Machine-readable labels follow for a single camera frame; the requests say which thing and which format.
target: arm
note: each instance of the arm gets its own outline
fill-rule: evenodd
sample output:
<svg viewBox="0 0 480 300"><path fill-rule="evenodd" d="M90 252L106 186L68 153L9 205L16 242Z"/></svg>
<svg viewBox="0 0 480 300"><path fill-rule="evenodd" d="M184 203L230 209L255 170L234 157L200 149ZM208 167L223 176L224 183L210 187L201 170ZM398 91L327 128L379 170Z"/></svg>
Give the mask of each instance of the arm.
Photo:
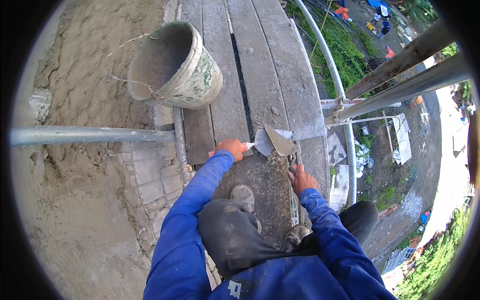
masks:
<svg viewBox="0 0 480 300"><path fill-rule="evenodd" d="M198 170L165 217L155 247L144 299L204 299L211 292L197 213L213 197L238 153L221 148Z"/></svg>
<svg viewBox="0 0 480 300"><path fill-rule="evenodd" d="M293 179L292 186L298 192L302 206L309 213L319 255L347 295L355 299L359 290L368 289L381 299L394 299L357 239L345 229L336 212L318 193L317 181L303 170L302 165L296 175L289 174L289 177Z"/></svg>

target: plaster bucket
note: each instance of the plaster bucket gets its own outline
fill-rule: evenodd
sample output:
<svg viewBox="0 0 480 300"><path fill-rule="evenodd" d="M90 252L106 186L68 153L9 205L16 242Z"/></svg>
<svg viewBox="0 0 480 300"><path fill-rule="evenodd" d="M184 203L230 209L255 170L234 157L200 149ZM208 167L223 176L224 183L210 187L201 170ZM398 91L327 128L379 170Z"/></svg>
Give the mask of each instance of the plaster bucket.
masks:
<svg viewBox="0 0 480 300"><path fill-rule="evenodd" d="M222 72L188 22L163 25L143 41L130 62L127 87L139 101L201 109L218 96Z"/></svg>

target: blue long-sleeve shirt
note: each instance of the blue long-sleeve shirt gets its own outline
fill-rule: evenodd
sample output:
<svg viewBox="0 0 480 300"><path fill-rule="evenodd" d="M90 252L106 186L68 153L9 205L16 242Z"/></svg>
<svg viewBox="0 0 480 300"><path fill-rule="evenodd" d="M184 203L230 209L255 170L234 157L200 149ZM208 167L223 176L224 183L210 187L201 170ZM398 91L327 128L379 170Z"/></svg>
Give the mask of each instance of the blue long-sleeve shirt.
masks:
<svg viewBox="0 0 480 300"><path fill-rule="evenodd" d="M144 299L395 299L316 189L305 189L299 199L312 221L319 255L267 260L211 291L197 213L234 160L229 151L217 151L172 206L155 247Z"/></svg>

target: worker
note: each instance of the worker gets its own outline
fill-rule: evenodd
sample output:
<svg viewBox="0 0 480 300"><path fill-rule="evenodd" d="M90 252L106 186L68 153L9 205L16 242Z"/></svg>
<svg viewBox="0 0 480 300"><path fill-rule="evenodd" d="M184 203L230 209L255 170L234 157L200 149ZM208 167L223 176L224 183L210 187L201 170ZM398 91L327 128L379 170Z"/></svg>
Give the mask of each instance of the worker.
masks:
<svg viewBox="0 0 480 300"><path fill-rule="evenodd" d="M373 19L372 19L372 21L371 21L370 23L372 23L372 24L373 24L373 26L376 26L376 25L377 25L377 22L378 22L378 20L380 20L380 15L379 15L379 14L377 14L377 13L375 13L375 15L373 15Z"/></svg>
<svg viewBox="0 0 480 300"><path fill-rule="evenodd" d="M296 225L278 250L259 233L251 188L212 200L240 160L240 141L221 141L185 187L163 221L144 299L395 299L361 247L378 222L375 204L362 201L337 215L299 165L288 177L313 233ZM213 291L204 247L224 278Z"/></svg>
<svg viewBox="0 0 480 300"><path fill-rule="evenodd" d="M390 31L390 23L387 21L383 22L382 30L377 34L377 38L383 39L384 36Z"/></svg>

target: trowel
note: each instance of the trowel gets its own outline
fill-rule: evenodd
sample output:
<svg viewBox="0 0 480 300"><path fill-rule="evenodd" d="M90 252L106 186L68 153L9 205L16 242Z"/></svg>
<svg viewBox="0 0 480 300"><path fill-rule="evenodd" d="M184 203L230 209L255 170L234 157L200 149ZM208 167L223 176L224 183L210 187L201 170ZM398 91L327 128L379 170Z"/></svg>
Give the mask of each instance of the trowel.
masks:
<svg viewBox="0 0 480 300"><path fill-rule="evenodd" d="M271 129L265 126L265 129L258 129L255 134L255 141L253 143L241 143L241 151L245 152L252 146L264 156L269 156L273 149L275 149L279 155L287 156L294 154L298 151L297 145L295 145L289 138L293 133L288 130ZM215 151L210 151L208 155L211 157Z"/></svg>

